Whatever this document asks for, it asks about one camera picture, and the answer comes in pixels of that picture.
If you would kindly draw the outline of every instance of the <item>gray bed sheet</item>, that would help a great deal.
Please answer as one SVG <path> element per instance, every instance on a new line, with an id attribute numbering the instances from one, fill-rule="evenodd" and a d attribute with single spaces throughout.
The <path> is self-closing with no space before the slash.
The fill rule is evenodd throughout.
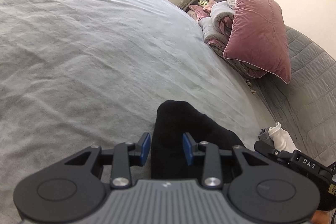
<path id="1" fill-rule="evenodd" d="M 268 73 L 254 83 L 297 148 L 328 166 L 336 161 L 336 62 L 297 30 L 286 33 L 291 82 Z"/>
<path id="2" fill-rule="evenodd" d="M 152 133 L 188 101 L 252 148 L 274 124 L 243 78 L 167 0 L 0 0 L 0 223 L 24 177 L 92 144 Z M 145 168 L 133 177 L 149 177 Z"/>

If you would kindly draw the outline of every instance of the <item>yellow green patterned object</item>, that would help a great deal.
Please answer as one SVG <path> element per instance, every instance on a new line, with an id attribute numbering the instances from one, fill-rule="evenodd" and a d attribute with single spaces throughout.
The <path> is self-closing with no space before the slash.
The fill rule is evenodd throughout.
<path id="1" fill-rule="evenodd" d="M 199 0 L 198 1 L 198 5 L 201 6 L 201 7 L 204 7 L 208 4 L 208 2 L 206 0 Z"/>

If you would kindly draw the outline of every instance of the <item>yellow label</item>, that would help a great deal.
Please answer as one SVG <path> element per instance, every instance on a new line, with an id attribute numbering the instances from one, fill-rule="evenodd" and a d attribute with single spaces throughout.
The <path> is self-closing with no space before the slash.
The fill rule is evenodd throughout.
<path id="1" fill-rule="evenodd" d="M 336 195 L 336 185 L 331 184 L 328 192 L 332 195 Z"/>

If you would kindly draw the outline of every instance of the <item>pile of bedding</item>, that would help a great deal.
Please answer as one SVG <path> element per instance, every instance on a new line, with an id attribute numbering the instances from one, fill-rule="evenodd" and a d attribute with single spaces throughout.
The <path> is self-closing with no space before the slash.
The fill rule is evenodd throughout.
<path id="1" fill-rule="evenodd" d="M 189 8 L 204 42 L 242 76 L 257 79 L 271 72 L 289 83 L 285 25 L 274 0 L 200 0 Z"/>

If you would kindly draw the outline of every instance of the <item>bed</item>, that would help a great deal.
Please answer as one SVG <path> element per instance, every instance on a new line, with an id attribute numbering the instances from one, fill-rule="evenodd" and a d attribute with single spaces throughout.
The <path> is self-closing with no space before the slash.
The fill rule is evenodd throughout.
<path id="1" fill-rule="evenodd" d="M 152 133 L 168 99 L 191 103 L 252 148 L 274 119 L 167 0 L 0 0 L 0 223 L 27 175 L 90 145 Z M 145 168 L 133 178 L 150 177 Z"/>

